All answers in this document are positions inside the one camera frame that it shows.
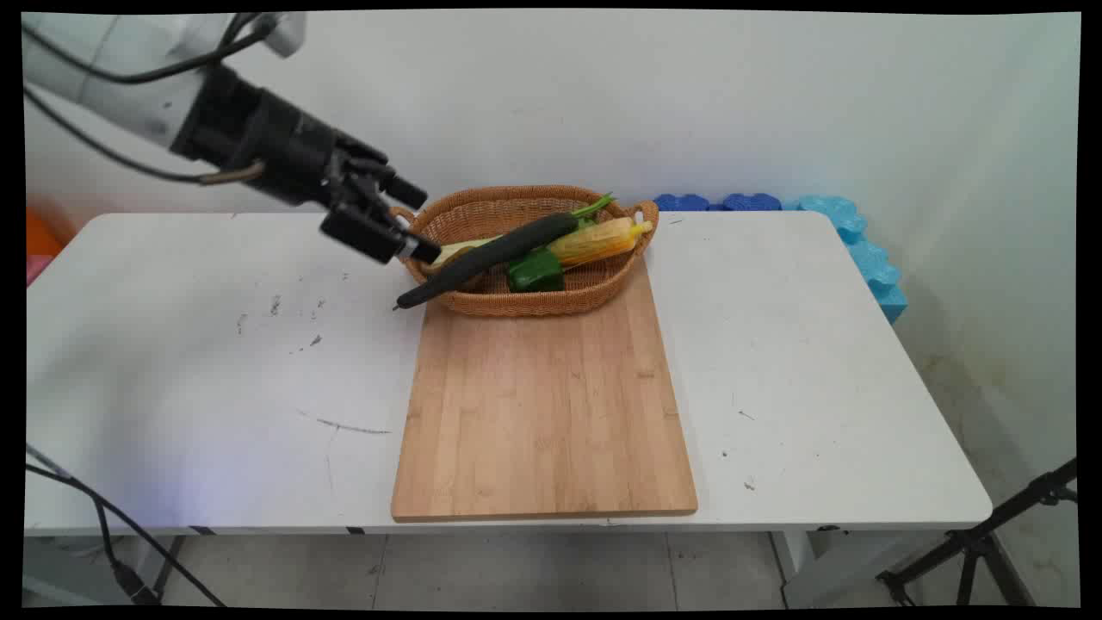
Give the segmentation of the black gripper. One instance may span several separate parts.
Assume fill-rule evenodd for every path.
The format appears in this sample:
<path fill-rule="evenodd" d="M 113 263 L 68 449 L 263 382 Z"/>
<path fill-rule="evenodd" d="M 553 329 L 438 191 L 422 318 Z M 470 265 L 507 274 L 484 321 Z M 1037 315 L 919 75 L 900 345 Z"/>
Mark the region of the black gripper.
<path fill-rule="evenodd" d="M 437 260 L 442 247 L 409 232 L 378 196 L 387 194 L 412 209 L 428 200 L 428 193 L 399 176 L 381 150 L 245 81 L 227 66 L 208 67 L 201 78 L 170 152 L 220 171 L 262 164 L 263 172 L 247 181 L 248 187 L 292 207 L 331 203 L 320 231 L 375 262 Z M 345 180 L 368 185 L 346 185 L 342 191 Z"/>

